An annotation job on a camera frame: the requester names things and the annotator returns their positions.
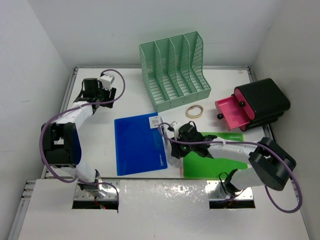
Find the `yellowish tape roll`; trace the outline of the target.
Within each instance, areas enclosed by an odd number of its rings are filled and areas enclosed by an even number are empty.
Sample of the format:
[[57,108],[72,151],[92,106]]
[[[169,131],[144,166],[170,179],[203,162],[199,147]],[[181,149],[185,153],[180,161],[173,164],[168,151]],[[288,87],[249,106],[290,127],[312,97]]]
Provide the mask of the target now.
[[201,105],[192,105],[190,106],[186,112],[185,115],[190,119],[197,119],[200,118],[204,113],[204,108]]

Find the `red pen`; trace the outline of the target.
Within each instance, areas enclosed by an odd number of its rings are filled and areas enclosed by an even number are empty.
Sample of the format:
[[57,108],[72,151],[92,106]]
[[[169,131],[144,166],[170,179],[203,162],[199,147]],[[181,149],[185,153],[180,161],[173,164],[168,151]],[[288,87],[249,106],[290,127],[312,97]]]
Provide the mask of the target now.
[[179,159],[179,175],[180,178],[183,178],[184,174],[183,174],[183,159]]

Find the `black pink drawer box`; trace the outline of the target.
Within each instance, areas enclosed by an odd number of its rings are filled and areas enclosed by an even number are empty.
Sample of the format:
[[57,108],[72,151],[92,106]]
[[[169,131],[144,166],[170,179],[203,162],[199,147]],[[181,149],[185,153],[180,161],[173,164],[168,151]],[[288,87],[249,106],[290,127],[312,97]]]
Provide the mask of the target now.
[[245,132],[276,122],[291,103],[277,84],[266,78],[235,87],[233,94],[217,100],[215,107],[217,118],[229,131],[239,128]]

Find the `clear tape roll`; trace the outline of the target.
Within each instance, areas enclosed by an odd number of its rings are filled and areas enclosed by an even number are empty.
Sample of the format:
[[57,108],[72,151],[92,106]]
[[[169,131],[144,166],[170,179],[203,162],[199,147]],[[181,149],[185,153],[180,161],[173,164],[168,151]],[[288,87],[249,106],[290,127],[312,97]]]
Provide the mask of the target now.
[[166,159],[167,159],[167,162],[168,162],[171,166],[175,166],[175,165],[178,163],[178,161],[179,161],[178,158],[176,158],[176,157],[174,157],[174,156],[171,156],[170,153],[167,153],[167,154],[166,154]]

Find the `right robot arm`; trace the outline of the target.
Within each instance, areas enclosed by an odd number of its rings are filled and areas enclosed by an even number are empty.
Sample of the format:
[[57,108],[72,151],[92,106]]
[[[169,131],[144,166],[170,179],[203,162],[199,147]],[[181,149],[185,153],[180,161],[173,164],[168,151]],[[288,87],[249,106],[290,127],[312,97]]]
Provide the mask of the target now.
[[228,159],[249,165],[246,169],[235,168],[221,183],[223,192],[229,196],[255,186],[266,186],[282,191],[290,178],[296,161],[274,140],[263,137],[258,142],[226,141],[217,135],[203,135],[197,128],[186,123],[171,138],[171,156],[177,159],[190,152],[202,158]]

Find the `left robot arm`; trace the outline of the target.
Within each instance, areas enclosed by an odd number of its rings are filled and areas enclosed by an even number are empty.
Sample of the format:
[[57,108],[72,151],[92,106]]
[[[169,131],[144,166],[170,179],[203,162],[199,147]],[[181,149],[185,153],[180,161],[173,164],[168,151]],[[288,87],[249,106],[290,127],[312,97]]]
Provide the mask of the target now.
[[102,107],[110,109],[113,107],[112,101],[117,91],[112,87],[114,80],[115,76],[109,73],[99,78],[83,79],[80,93],[72,104],[76,110],[64,113],[48,125],[44,132],[42,148],[52,168],[60,169],[83,182],[99,182],[98,171],[82,159],[78,129],[99,108],[100,105],[95,103],[102,102]]

